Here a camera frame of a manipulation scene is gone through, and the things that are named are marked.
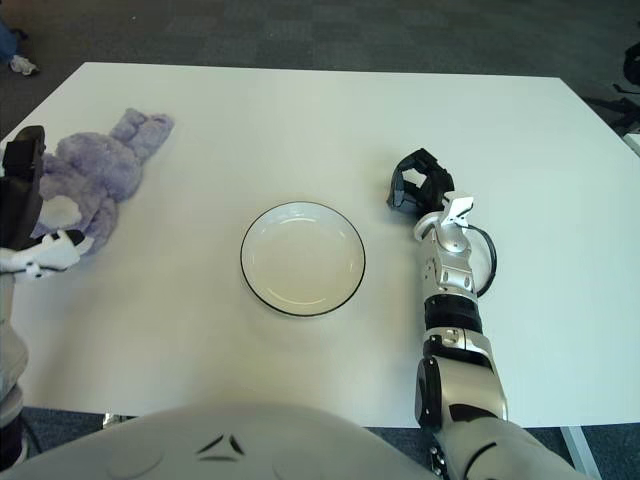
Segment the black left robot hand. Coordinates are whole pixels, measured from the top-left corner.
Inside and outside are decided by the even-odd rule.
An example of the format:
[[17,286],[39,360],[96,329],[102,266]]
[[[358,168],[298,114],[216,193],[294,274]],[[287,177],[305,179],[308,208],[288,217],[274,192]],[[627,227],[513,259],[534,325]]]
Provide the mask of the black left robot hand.
[[22,250],[37,223],[43,199],[45,130],[28,126],[6,144],[1,177],[1,247]]

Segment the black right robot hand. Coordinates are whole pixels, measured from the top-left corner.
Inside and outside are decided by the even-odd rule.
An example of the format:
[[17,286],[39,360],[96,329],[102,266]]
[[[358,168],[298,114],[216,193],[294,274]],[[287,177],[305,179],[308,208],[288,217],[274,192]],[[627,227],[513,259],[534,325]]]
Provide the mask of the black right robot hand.
[[[420,185],[406,180],[404,173],[415,170],[425,176]],[[437,159],[424,148],[420,148],[403,160],[393,171],[388,207],[415,218],[444,209],[444,194],[454,190],[454,182],[449,172],[438,164]]]

